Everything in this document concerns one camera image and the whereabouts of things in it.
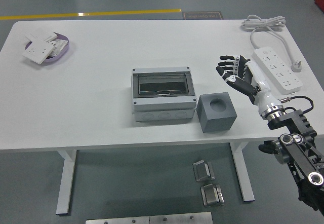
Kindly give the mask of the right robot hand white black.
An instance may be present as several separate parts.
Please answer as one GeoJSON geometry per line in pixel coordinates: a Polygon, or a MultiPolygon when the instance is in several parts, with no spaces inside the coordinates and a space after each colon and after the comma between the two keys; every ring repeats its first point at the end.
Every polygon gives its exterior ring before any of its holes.
{"type": "Polygon", "coordinates": [[[216,71],[227,85],[246,95],[258,107],[259,115],[266,118],[270,113],[283,111],[282,103],[276,99],[260,66],[241,55],[220,56],[216,71]]]}

